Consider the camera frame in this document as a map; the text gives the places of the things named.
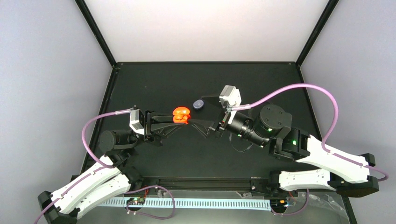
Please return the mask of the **lavender earbud charging case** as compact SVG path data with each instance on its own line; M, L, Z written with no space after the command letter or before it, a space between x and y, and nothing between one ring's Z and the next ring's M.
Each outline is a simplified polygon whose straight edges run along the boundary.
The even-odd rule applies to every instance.
M195 110L200 110L201 108L203 108L203 106L204 106L204 101L201 100L201 99L198 99L198 100L196 100L196 101L193 103L193 108L194 108Z

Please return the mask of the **orange round case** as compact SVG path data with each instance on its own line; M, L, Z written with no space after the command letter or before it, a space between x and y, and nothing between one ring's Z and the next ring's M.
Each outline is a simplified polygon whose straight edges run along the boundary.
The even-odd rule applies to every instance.
M173 112L172 112L172 115L174 116L173 117L173 122L174 123L182 123L182 124L188 124L188 120L187 121L183 121L182 120L182 116L183 115L186 115L186 114L189 114L190 115L190 110L187 108L187 107L184 107L184 106L180 106L180 107L177 107L177 108L175 108L174 110L173 110Z

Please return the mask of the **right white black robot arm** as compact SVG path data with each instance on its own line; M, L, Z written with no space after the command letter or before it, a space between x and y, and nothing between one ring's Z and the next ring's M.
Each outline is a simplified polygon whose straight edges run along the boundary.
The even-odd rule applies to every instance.
M205 103L221 109L220 121L212 122L205 133L229 131L251 145L267 148L269 155L280 160L313 165L306 171L271 171L266 189L271 195L299 189L325 189L347 197L360 198L379 191L379 180L370 175L375 164L372 154L352 155L325 145L316 137L291 126L292 116L281 107L265 105L255 118L241 112L227 112L239 99L215 100L202 97L192 106L202 110Z

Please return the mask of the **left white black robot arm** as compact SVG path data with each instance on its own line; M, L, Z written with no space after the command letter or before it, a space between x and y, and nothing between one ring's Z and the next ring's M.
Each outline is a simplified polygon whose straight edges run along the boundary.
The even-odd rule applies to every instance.
M83 130L83 145L95 163L60 189L42 192L38 196L39 218L45 218L49 224L75 224L87 212L115 196L157 189L158 185L145 186L143 177L132 165L135 148L142 143L160 144L163 138L188 124L190 113L186 107L176 108L171 115L142 113L134 107L98 115L101 119L128 114L129 129L103 132L100 143L105 154L101 157L90 149Z

